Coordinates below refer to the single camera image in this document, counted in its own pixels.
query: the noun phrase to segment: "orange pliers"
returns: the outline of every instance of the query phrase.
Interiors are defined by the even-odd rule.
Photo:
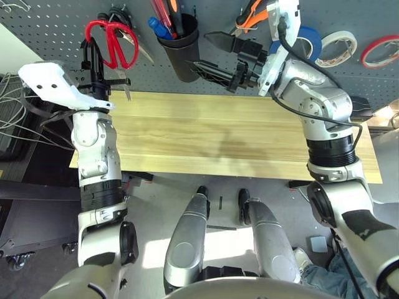
[[[236,19],[236,25],[231,30],[230,34],[234,36],[239,36],[243,32],[248,33],[249,28],[252,28],[257,23],[266,20],[269,17],[267,9],[256,13],[256,9],[262,0],[250,0],[245,10]]]

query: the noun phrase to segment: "blue pen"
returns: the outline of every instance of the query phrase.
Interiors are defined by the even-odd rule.
[[[168,39],[168,40],[172,40],[172,36],[170,35],[168,29],[161,24],[161,22],[155,18],[155,17],[151,17],[148,19],[148,25],[152,28],[152,30],[154,30],[154,33],[156,34],[156,36],[158,36],[161,39]]]

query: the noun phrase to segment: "wooden table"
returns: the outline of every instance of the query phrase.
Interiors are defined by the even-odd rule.
[[[270,98],[132,92],[129,103],[113,91],[110,101],[123,170],[312,180],[298,117]],[[382,183],[363,127],[357,155]]]

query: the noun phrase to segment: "pen holder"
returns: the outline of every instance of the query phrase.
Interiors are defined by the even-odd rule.
[[[200,76],[191,70],[186,61],[197,61],[200,59],[198,49],[198,22],[189,14],[181,14],[181,21],[185,35],[179,39],[167,40],[158,38],[158,42],[165,49],[170,63],[177,77],[183,82],[192,82]]]

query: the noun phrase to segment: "red tape roll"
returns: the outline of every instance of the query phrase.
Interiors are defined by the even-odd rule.
[[[378,62],[367,62],[367,56],[375,50],[377,47],[380,47],[382,44],[386,44],[389,42],[397,42],[399,45],[399,35],[391,35],[391,36],[384,36],[380,39],[373,41],[368,47],[363,51],[362,55],[360,56],[360,61],[362,62],[363,66],[368,69],[379,69],[382,68],[399,58],[399,47],[398,50],[389,56],[387,59],[378,61]]]

